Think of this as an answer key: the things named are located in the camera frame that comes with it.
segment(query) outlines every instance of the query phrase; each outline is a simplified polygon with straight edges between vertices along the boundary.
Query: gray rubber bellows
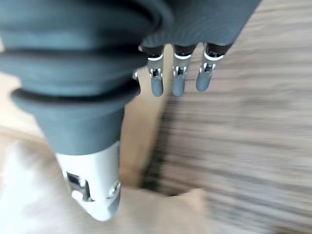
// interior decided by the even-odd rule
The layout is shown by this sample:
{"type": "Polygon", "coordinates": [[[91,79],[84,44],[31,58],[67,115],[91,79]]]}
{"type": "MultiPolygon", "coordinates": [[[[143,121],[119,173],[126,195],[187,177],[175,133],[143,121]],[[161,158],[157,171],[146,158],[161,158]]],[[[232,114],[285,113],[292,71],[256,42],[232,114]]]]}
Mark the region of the gray rubber bellows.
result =
{"type": "Polygon", "coordinates": [[[137,91],[138,83],[131,79],[120,89],[102,96],[52,97],[17,89],[12,100],[36,117],[55,152],[86,155],[120,140],[124,106],[137,91]]]}

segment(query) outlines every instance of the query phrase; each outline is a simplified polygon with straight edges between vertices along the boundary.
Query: floor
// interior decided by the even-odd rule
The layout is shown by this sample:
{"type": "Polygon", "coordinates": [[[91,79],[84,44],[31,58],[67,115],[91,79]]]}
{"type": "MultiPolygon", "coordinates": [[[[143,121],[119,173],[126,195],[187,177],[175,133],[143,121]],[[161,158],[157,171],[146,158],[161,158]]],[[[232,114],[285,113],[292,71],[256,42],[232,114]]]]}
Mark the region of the floor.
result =
{"type": "Polygon", "coordinates": [[[204,188],[215,233],[312,233],[312,1],[263,0],[208,92],[170,95],[142,186],[204,188]]]}

